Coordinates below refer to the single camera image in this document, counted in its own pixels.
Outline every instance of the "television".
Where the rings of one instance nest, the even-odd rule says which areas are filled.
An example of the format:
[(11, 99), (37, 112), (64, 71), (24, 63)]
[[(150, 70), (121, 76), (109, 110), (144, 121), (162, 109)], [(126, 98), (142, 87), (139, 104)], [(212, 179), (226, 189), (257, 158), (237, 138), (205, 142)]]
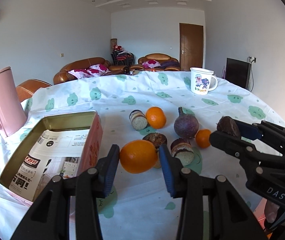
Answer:
[(250, 63), (227, 58), (225, 79), (230, 83), (248, 90), (250, 71)]

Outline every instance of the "pink kettle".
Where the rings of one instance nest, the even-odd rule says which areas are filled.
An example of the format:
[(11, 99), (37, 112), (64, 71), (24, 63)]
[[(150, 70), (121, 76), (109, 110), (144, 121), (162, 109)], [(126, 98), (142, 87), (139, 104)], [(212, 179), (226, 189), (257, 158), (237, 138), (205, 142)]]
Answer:
[(0, 70), (0, 134), (3, 138), (18, 131), (27, 121), (19, 102), (10, 67)]

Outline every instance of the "tangerine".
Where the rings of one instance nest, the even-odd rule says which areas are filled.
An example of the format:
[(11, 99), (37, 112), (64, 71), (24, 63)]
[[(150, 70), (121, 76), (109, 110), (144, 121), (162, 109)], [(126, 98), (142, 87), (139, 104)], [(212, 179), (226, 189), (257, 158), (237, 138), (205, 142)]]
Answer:
[(163, 128), (167, 121), (164, 111), (157, 106), (149, 108), (145, 116), (149, 125), (155, 129)]
[(153, 143), (146, 140), (135, 140), (127, 143), (121, 149), (119, 159), (126, 171), (142, 173), (156, 164), (158, 156)]
[(210, 134), (211, 131), (209, 129), (202, 129), (198, 131), (195, 136), (195, 140), (200, 148), (207, 148), (211, 145), (209, 141)]

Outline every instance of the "white mug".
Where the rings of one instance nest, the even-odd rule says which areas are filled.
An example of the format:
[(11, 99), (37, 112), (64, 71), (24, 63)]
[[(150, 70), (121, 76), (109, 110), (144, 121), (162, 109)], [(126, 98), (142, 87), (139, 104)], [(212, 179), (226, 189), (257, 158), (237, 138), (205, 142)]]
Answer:
[[(208, 91), (212, 91), (217, 88), (218, 80), (216, 76), (213, 76), (213, 71), (192, 67), (191, 71), (191, 91), (198, 95), (207, 95)], [(210, 87), (212, 84), (212, 78), (216, 80), (215, 84)]]

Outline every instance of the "table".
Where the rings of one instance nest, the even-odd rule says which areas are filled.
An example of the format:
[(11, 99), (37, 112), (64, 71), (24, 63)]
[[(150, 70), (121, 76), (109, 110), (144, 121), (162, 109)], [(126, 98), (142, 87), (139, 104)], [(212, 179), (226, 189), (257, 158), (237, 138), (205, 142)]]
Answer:
[[(52, 114), (96, 110), (104, 130), (99, 157), (107, 155), (114, 143), (122, 147), (155, 132), (150, 127), (135, 131), (129, 121), (131, 111), (146, 112), (151, 106), (161, 107), (167, 116), (166, 126), (157, 132), (166, 135), (169, 146), (178, 138), (173, 123), (179, 106), (197, 117), (200, 129), (214, 131), (219, 119), (227, 115), (247, 123), (266, 120), (285, 127), (283, 119), (267, 104), (226, 80), (218, 78), (217, 89), (205, 96), (193, 94), (190, 72), (144, 71), (135, 76), (75, 80), (39, 89), (24, 103), (29, 112), (25, 126), (6, 140), (0, 137), (0, 174), (24, 136), (38, 120)], [(206, 177), (224, 174), (254, 211), (261, 197), (246, 189), (246, 176), (239, 161), (213, 147), (200, 150), (194, 140), (191, 142), (195, 159), (189, 167)], [(277, 154), (262, 142), (253, 143), (260, 151)], [(98, 202), (103, 237), (105, 240), (175, 239), (180, 204), (180, 199), (171, 199), (167, 193), (161, 169), (129, 174), (119, 164), (112, 193)], [(26, 211), (27, 207), (0, 185), (0, 237), (3, 240), (10, 239)], [(75, 225), (70, 227), (71, 239), (74, 239)]]

